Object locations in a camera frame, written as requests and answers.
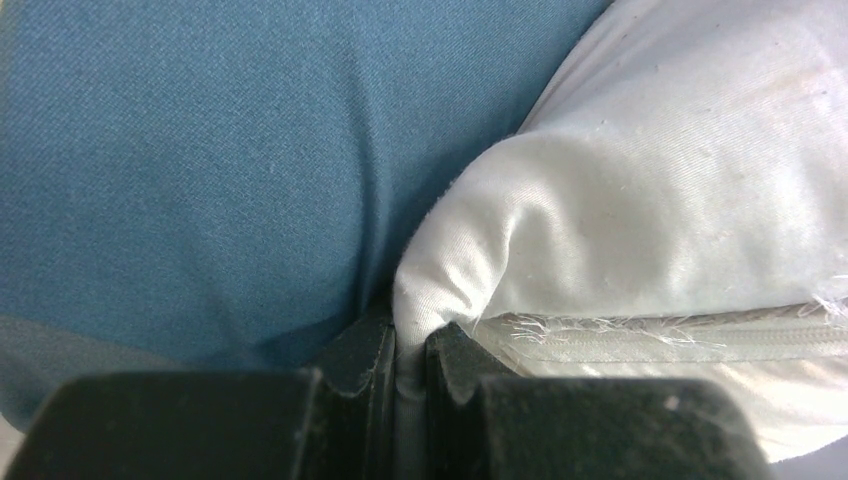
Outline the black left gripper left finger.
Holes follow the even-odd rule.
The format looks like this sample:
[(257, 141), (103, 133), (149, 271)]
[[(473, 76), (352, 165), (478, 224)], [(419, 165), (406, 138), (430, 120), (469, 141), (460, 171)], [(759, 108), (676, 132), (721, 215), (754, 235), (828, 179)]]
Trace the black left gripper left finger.
[(395, 333), (361, 317), (301, 369), (73, 381), (36, 418), (10, 479), (387, 479)]

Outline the white pillow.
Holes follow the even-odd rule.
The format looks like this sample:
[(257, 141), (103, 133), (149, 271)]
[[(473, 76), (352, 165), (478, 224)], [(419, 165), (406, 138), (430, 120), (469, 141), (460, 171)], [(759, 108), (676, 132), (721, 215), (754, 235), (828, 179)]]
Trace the white pillow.
[(713, 381), (772, 463), (845, 439), (846, 3), (613, 3), (423, 219), (393, 316), (405, 479), (452, 323), (524, 375)]

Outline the blue beige white pillowcase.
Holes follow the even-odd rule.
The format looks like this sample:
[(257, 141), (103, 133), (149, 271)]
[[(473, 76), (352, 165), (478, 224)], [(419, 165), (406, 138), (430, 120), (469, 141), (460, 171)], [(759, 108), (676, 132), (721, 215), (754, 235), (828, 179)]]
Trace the blue beige white pillowcase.
[(6, 1), (1, 413), (297, 366), (513, 134), (603, 1)]

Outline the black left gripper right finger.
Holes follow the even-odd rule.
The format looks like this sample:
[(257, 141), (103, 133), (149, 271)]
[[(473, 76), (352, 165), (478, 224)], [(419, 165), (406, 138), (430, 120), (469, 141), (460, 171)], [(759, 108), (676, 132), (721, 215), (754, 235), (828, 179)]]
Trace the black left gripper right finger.
[(426, 342), (433, 479), (768, 479), (730, 397), (698, 380), (521, 377), (450, 325)]

